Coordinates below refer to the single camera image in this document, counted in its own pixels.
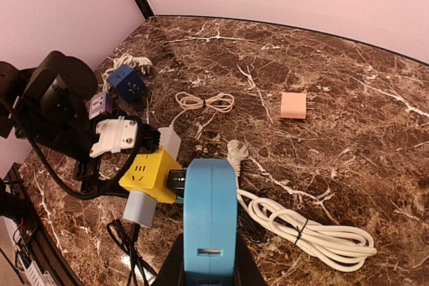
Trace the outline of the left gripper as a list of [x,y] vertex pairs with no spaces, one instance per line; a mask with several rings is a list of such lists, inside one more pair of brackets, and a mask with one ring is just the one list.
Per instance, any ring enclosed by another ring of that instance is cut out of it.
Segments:
[[76,161],[73,179],[80,182],[80,192],[106,192],[108,180],[100,179],[102,157],[89,158],[86,161]]

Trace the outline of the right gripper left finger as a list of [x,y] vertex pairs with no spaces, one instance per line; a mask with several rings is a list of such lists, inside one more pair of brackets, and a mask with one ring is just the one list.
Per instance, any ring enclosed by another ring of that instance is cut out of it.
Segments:
[[179,234],[172,245],[154,286],[185,286],[183,234]]

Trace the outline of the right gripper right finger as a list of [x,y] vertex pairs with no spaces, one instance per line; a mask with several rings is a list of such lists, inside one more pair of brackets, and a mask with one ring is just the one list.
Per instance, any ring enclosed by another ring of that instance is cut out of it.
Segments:
[[235,247],[234,286],[267,286],[251,251],[241,234],[237,232]]

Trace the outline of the yellow cube socket adapter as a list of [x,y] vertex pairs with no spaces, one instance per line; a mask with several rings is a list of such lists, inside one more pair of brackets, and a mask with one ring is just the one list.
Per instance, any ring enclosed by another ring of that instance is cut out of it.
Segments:
[[157,202],[173,204],[176,194],[167,187],[168,174],[181,169],[165,149],[159,148],[155,153],[137,154],[119,185],[129,192],[144,192]]

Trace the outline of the light blue charger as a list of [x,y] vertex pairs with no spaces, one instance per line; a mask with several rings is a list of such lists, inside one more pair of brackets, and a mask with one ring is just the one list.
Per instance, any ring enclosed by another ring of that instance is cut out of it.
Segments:
[[154,219],[157,201],[140,191],[130,191],[123,219],[140,226],[150,228]]

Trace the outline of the blue square socket adapter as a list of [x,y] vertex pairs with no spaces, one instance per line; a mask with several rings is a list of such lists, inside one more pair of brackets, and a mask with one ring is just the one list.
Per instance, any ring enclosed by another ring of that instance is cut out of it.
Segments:
[[187,285],[232,285],[237,184],[225,159],[194,159],[184,186],[184,272]]

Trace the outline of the white usb charger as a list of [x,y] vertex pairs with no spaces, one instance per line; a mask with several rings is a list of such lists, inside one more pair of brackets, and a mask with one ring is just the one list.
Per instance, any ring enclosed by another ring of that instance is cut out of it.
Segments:
[[158,131],[160,132],[160,148],[165,149],[173,159],[177,160],[181,138],[172,127],[161,127]]

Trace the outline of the black power adapter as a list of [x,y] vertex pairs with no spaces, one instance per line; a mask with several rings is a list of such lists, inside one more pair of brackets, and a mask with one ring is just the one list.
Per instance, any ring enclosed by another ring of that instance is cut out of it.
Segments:
[[175,193],[183,192],[186,181],[185,169],[172,169],[168,173],[167,187]]

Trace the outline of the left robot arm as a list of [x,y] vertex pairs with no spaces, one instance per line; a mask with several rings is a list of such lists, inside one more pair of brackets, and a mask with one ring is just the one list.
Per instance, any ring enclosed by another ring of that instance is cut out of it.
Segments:
[[50,52],[35,68],[19,70],[1,62],[1,136],[15,129],[27,139],[53,180],[80,200],[100,196],[97,187],[77,192],[48,163],[47,147],[81,165],[91,161],[98,137],[86,103],[97,93],[97,78],[85,62],[59,51]]

